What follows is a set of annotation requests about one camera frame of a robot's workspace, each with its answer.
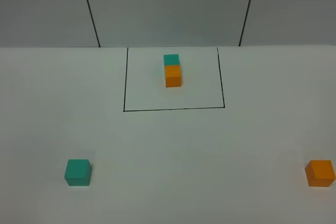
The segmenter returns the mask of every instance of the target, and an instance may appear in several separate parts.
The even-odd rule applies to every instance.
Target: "white tabletop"
[[[335,223],[336,47],[218,52],[225,108],[123,112],[126,48],[0,49],[0,223]]]

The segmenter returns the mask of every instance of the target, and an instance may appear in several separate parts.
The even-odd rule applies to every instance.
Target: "black line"
[[[204,108],[182,108],[182,109],[157,109],[157,110],[124,110],[124,112],[135,111],[163,111],[163,110],[203,110],[203,109],[223,109],[224,107],[204,107]]]
[[[225,108],[224,91],[223,91],[223,82],[222,82],[222,72],[221,72],[221,63],[220,63],[220,61],[219,61],[218,47],[217,47],[217,57],[218,57],[219,77],[220,77],[220,79],[221,79],[221,85],[220,85],[220,87],[222,88],[223,107]]]
[[[91,11],[89,0],[86,0],[86,3],[88,4],[88,8],[89,8],[89,12],[90,12],[93,28],[95,30],[94,33],[96,34],[96,39],[97,39],[97,42],[98,42],[98,46],[100,47],[100,42],[99,42],[99,38],[98,38],[98,34],[97,34],[97,29],[96,29],[95,21],[93,20],[93,15],[92,15],[92,11]]]
[[[126,54],[126,75],[125,75],[125,93],[124,93],[124,112],[125,112],[125,101],[126,101],[127,65],[128,65],[128,48],[127,48],[127,54]]]
[[[250,4],[251,4],[251,0],[248,0],[248,5],[247,5],[247,10],[246,10],[245,20],[244,20],[244,24],[243,24],[243,29],[241,31],[240,41],[239,41],[239,46],[241,46],[241,43],[242,43],[242,39],[243,39],[243,35],[244,35],[244,30],[245,30],[245,25],[246,25],[246,20],[247,20],[248,12],[250,10]]]

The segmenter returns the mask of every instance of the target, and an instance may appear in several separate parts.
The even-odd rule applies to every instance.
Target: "orange cube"
[[[182,85],[182,73],[180,65],[164,66],[166,87],[180,87]]]
[[[336,179],[330,160],[311,160],[305,168],[309,186],[330,186]]]

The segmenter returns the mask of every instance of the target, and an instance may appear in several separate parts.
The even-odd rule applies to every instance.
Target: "table surface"
[[[336,47],[218,53],[225,108],[123,112],[126,48],[0,49],[0,222],[335,223]]]

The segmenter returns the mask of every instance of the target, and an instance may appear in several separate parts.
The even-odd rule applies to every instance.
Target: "teal cube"
[[[88,186],[92,166],[87,159],[69,159],[65,171],[65,180],[69,186]]]
[[[178,56],[179,55],[164,55],[163,56],[164,65],[165,66],[179,65],[180,59]]]

